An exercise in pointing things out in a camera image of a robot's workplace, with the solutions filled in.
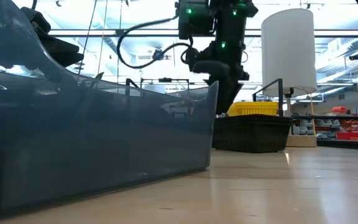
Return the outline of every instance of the black handle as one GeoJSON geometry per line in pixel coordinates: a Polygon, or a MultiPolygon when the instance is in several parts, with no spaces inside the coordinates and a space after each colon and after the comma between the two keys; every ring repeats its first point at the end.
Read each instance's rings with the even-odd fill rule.
{"type": "MultiPolygon", "coordinates": [[[[139,88],[134,81],[132,81],[130,78],[127,78],[126,81],[125,81],[125,85],[130,86],[131,84],[132,84],[134,87],[139,88]]],[[[125,95],[126,95],[126,96],[129,96],[129,91],[130,91],[129,88],[126,88],[126,89],[125,89],[125,95]]]]}
{"type": "Polygon", "coordinates": [[[279,116],[284,116],[284,110],[283,110],[283,96],[284,96],[284,89],[283,89],[283,79],[282,78],[278,78],[276,80],[274,80],[273,82],[271,82],[270,84],[268,84],[267,86],[261,88],[259,91],[255,92],[252,95],[252,99],[254,102],[256,102],[256,94],[258,94],[261,91],[264,91],[265,89],[267,89],[268,87],[272,86],[273,84],[278,82],[278,115],[279,116]]]}

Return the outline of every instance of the yellow crate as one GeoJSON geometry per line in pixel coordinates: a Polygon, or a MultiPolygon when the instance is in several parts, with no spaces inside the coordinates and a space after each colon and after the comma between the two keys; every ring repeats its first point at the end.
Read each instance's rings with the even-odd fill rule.
{"type": "Polygon", "coordinates": [[[237,102],[233,103],[227,114],[240,116],[248,114],[277,115],[278,102],[237,102]]]}

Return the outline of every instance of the white lamp shade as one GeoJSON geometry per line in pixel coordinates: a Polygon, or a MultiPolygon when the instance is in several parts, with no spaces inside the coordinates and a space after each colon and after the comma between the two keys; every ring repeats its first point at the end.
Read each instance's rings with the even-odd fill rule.
{"type": "MultiPolygon", "coordinates": [[[[262,23],[262,83],[282,78],[284,93],[294,88],[293,96],[315,92],[316,53],[313,13],[307,9],[289,9],[271,15],[262,23]]],[[[278,95],[278,86],[264,90],[278,95]]]]}

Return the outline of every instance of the ceiling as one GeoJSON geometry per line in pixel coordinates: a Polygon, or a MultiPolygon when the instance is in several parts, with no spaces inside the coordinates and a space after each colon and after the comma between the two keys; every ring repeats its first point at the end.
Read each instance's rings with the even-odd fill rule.
{"type": "MultiPolygon", "coordinates": [[[[30,7],[32,4],[32,0],[13,1],[19,7],[30,7]]],[[[187,65],[180,61],[180,55],[185,50],[184,47],[176,47],[167,52],[167,60],[156,62],[142,70],[134,70],[119,62],[114,47],[107,44],[108,41],[116,44],[117,37],[109,37],[108,41],[106,39],[103,41],[100,37],[89,37],[87,39],[86,37],[69,35],[73,30],[83,30],[86,34],[89,28],[127,29],[142,22],[172,17],[175,13],[175,1],[131,0],[129,6],[126,6],[125,1],[122,0],[97,0],[96,2],[94,0],[59,0],[58,2],[56,0],[38,0],[36,10],[45,16],[53,30],[59,30],[63,34],[59,38],[80,46],[81,51],[86,48],[81,74],[95,76],[98,72],[105,72],[104,79],[112,82],[125,82],[126,78],[131,78],[137,82],[141,77],[190,78],[198,81],[205,76],[190,73],[187,65]]],[[[260,30],[263,20],[276,12],[291,8],[310,7],[314,14],[315,29],[337,30],[337,32],[333,32],[334,35],[344,32],[343,30],[358,30],[358,5],[355,0],[254,0],[254,4],[259,8],[259,13],[254,18],[247,20],[247,29],[260,30]]],[[[147,27],[146,29],[154,30],[143,32],[145,34],[163,34],[167,29],[177,29],[177,25],[177,21],[171,21],[147,27]]],[[[210,37],[196,37],[194,46],[202,50],[212,40],[213,38],[210,37]]],[[[317,59],[323,58],[322,55],[328,51],[329,43],[334,40],[336,40],[335,37],[315,39],[317,59]]],[[[121,51],[126,62],[140,65],[150,60],[155,49],[164,49],[176,42],[182,42],[182,40],[178,40],[177,37],[127,37],[123,42],[121,51]]],[[[248,54],[248,61],[243,63],[244,68],[251,75],[250,81],[261,82],[260,37],[246,37],[244,42],[247,45],[246,52],[248,54]]],[[[334,73],[338,69],[342,69],[344,59],[342,58],[342,60],[343,63],[338,62],[338,65],[331,68],[331,71],[326,70],[325,75],[330,75],[330,72],[334,73]]],[[[76,68],[78,68],[78,65],[71,66],[68,69],[78,72],[76,68]]]]}

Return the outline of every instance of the storage shelf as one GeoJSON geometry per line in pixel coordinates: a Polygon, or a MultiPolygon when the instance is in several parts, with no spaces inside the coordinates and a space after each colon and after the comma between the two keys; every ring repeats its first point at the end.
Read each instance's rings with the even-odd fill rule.
{"type": "Polygon", "coordinates": [[[293,116],[292,119],[351,119],[351,120],[358,120],[358,116],[293,116]]]}
{"type": "Polygon", "coordinates": [[[335,140],[335,139],[317,139],[318,146],[340,147],[345,149],[358,149],[358,141],[335,140]]]}

